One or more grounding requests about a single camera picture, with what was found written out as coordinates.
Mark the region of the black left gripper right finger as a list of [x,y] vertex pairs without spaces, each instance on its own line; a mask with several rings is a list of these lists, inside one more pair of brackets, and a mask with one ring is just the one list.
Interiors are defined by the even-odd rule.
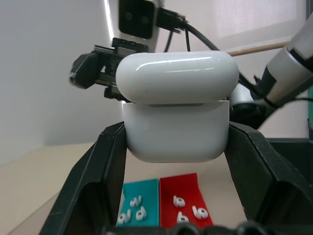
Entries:
[[248,220],[270,235],[313,235],[313,187],[261,132],[230,123],[225,156]]

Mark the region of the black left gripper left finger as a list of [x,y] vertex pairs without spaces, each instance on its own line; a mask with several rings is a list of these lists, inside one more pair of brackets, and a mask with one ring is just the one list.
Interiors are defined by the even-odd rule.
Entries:
[[44,235],[101,235],[117,221],[126,166],[126,129],[106,127],[71,169],[48,217]]

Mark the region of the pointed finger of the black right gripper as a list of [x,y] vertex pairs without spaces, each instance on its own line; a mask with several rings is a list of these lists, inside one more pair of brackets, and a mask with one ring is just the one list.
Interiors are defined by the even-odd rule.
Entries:
[[97,53],[81,54],[72,64],[69,81],[80,89],[87,89],[95,84],[100,73]]

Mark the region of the white earbud charging case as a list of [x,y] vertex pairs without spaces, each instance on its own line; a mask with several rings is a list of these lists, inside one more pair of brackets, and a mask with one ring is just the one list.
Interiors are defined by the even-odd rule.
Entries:
[[229,131],[228,96],[239,81],[222,51],[137,53],[121,60],[116,84],[127,147],[149,163],[199,163],[219,157]]

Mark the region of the dark plastic bin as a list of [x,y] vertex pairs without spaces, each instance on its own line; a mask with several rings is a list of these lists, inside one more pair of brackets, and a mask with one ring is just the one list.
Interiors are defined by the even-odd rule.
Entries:
[[305,138],[267,138],[267,141],[313,187],[313,141]]

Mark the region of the white earbud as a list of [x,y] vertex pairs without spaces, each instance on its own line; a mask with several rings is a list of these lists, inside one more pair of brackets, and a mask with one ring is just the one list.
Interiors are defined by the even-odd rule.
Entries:
[[178,215],[177,215],[177,223],[180,224],[180,223],[188,223],[189,222],[189,218],[184,215],[181,211],[178,212]]
[[117,219],[117,225],[127,224],[131,219],[131,211],[127,211],[126,213],[121,213]]
[[139,207],[141,205],[142,202],[142,196],[139,195],[138,197],[134,197],[130,200],[130,207],[135,208],[135,207]]
[[208,218],[208,211],[205,208],[197,208],[196,206],[192,206],[192,211],[196,219],[204,220]]
[[183,208],[185,207],[185,200],[181,197],[177,197],[176,195],[173,196],[173,205],[176,208]]
[[143,221],[147,218],[147,212],[144,206],[141,206],[140,209],[135,214],[136,221]]

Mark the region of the teal rectangular mat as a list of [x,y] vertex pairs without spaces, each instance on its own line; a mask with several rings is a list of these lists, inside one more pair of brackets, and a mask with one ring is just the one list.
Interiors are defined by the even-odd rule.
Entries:
[[[130,207],[130,200],[134,197],[142,196],[142,202],[139,207]],[[144,206],[147,212],[147,218],[143,221],[136,221],[135,214]],[[118,227],[158,227],[159,221],[159,180],[150,179],[125,183],[122,189],[122,199],[119,209],[119,215],[131,211],[131,219],[127,224],[117,225]]]

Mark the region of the red rectangular mat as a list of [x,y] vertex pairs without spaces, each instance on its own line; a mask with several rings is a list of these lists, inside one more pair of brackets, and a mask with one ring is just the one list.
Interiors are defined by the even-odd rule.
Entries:
[[[173,205],[173,196],[185,200],[185,207],[176,208]],[[208,211],[208,218],[199,220],[194,217],[192,206],[205,208]],[[212,226],[213,221],[209,214],[202,193],[198,184],[196,173],[160,178],[159,180],[159,220],[160,226],[173,228],[177,225],[178,212],[182,212],[189,218],[189,222],[199,228]]]

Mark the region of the thin wooden strip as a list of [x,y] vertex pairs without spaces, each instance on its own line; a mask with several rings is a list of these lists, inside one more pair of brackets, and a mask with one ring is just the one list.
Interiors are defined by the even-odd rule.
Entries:
[[263,51],[268,51],[268,50],[273,50],[273,49],[279,49],[279,48],[283,48],[287,46],[288,44],[289,44],[289,41],[285,41],[285,42],[268,44],[268,45],[259,46],[259,47],[251,47],[247,49],[232,51],[232,52],[229,52],[228,54],[230,56],[240,56],[240,55],[258,53],[258,52],[263,52]]

